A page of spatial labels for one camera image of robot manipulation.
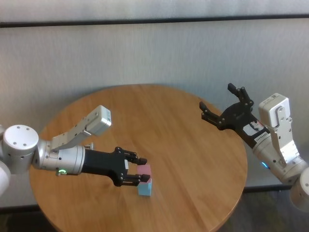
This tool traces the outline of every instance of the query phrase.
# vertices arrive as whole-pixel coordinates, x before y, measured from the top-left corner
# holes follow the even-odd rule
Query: blue block
[[[150,183],[140,183],[137,185],[137,189],[139,191],[140,196],[150,196],[151,195],[151,188],[152,188],[153,181],[151,180]]]

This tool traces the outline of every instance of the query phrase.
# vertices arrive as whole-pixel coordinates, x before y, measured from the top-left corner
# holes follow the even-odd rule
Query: dark floor
[[[40,211],[0,215],[0,232],[55,232]],[[244,193],[219,232],[309,232],[309,214],[292,206],[289,191]]]

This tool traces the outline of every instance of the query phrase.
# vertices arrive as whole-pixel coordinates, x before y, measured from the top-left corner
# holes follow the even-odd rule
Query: stacked blocks
[[[151,176],[151,169],[149,164],[145,165],[138,165],[137,166],[137,173],[142,175],[150,175],[150,179],[147,182],[140,182],[137,186],[140,196],[150,196],[151,195],[151,188],[152,188],[152,176]]]

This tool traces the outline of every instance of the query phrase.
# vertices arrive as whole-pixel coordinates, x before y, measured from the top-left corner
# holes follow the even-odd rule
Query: pink block
[[[140,175],[142,175],[142,174],[150,175],[150,178],[147,181],[147,183],[151,182],[152,176],[151,176],[151,169],[150,169],[149,164],[138,165],[137,166],[137,173],[140,174]]]

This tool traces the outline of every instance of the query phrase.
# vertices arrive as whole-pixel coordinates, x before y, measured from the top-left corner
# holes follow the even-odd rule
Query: wooden tabletop
[[[233,131],[219,131],[201,119],[200,100],[170,87],[119,86],[60,112],[43,130],[43,139],[67,131],[98,105],[110,109],[112,126],[84,144],[94,142],[95,150],[105,152],[120,146],[147,158],[153,190],[143,197],[136,187],[115,187],[106,176],[56,177],[31,168],[35,198],[49,221],[64,232],[216,231],[241,196],[247,156]],[[134,174],[136,166],[130,167]]]

